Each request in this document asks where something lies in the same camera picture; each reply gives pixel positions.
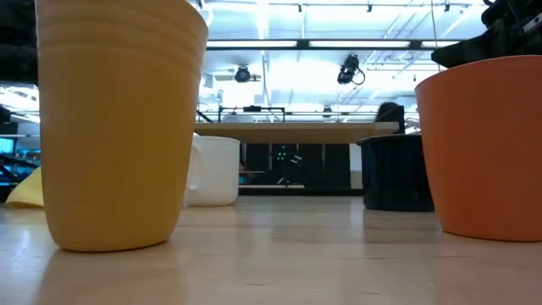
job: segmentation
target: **wooden tabletop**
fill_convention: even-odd
[[[168,243],[81,254],[43,211],[0,208],[0,274],[2,305],[540,305],[542,244],[450,236],[358,197],[241,197],[185,208]]]
[[[196,123],[194,131],[245,143],[345,144],[396,130],[397,123]]]

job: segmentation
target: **ceiling light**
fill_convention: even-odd
[[[448,47],[448,46],[454,45],[456,43],[459,43],[459,42],[437,42],[436,45],[438,47]],[[422,42],[422,47],[435,48],[435,43],[434,42]]]
[[[297,41],[210,41],[207,47],[296,47]]]
[[[310,47],[364,47],[364,48],[402,48],[409,47],[409,41],[310,41]]]

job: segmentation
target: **security camera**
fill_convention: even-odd
[[[244,83],[251,79],[251,73],[246,66],[240,66],[235,72],[235,81]]]

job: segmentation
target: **cup rim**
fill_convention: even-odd
[[[458,65],[454,68],[450,68],[450,69],[446,69],[444,71],[441,71],[435,75],[431,75],[430,77],[428,77],[427,79],[423,80],[422,82],[420,82],[415,88],[414,88],[414,91],[417,92],[419,88],[421,88],[422,86],[425,86],[426,83],[429,83],[430,81],[434,81],[435,79],[438,79],[440,77],[444,77],[444,75],[448,75],[450,73],[456,73],[457,71],[461,71],[463,69],[471,69],[472,66],[475,66],[475,65],[486,65],[486,64],[491,64],[492,62],[494,61],[505,61],[505,60],[514,60],[514,58],[521,58],[521,59],[529,59],[529,58],[540,58],[542,59],[542,55],[514,55],[514,56],[505,56],[505,57],[499,57],[499,58],[490,58],[490,59],[484,59],[484,60],[479,60],[479,61],[475,61],[475,62],[472,62],[472,63],[468,63],[468,64],[462,64],[462,65]]]

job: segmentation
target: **black container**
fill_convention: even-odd
[[[365,206],[384,211],[433,211],[422,137],[376,136],[357,143],[362,148]]]

